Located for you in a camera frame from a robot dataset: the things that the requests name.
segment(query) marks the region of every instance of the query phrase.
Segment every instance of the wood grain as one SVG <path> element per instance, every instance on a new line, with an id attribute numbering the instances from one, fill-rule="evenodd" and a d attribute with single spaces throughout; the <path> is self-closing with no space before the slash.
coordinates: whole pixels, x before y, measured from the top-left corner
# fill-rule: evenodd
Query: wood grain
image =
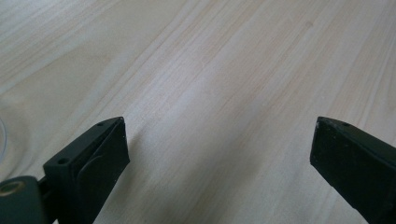
<path id="1" fill-rule="evenodd" d="M 365 223 L 309 164 L 317 116 L 396 145 L 396 1 L 0 1 L 0 178 L 124 116 L 95 223 Z"/>

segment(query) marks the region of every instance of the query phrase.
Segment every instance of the transparent object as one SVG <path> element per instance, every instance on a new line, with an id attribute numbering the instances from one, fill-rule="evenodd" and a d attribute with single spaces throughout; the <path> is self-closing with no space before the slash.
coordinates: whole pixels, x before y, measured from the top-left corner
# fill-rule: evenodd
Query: transparent object
<path id="1" fill-rule="evenodd" d="M 7 133 L 6 126 L 3 121 L 0 119 L 0 162 L 3 161 L 4 156 L 6 154 L 6 146 L 7 146 Z"/>

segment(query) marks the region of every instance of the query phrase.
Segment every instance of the black plastic part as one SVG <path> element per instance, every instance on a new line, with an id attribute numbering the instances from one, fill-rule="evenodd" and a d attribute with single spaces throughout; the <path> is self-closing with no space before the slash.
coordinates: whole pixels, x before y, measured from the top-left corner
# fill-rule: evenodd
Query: black plastic part
<path id="1" fill-rule="evenodd" d="M 396 223 L 396 148 L 319 117 L 310 161 L 369 223 Z"/>
<path id="2" fill-rule="evenodd" d="M 129 163 L 123 118 L 102 121 L 44 164 L 60 224 L 93 223 Z"/>
<path id="3" fill-rule="evenodd" d="M 0 223 L 50 223 L 34 177 L 19 176 L 0 184 Z"/>

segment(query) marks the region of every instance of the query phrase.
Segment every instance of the black clamp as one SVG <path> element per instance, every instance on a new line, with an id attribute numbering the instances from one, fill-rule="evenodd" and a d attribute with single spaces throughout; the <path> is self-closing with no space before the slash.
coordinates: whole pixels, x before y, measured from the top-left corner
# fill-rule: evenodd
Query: black clamp
<path id="1" fill-rule="evenodd" d="M 44 164 L 0 183 L 0 223 L 93 223 L 129 163 L 123 118 L 92 126 Z"/>

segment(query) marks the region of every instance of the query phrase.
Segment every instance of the wooden table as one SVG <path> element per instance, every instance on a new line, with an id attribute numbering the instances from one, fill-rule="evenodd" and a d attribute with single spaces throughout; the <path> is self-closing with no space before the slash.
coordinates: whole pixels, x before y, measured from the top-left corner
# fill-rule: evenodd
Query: wooden table
<path id="1" fill-rule="evenodd" d="M 396 1 L 0 2 L 1 180 L 116 116 L 95 223 L 365 223 L 309 152 L 317 116 L 396 144 Z"/>

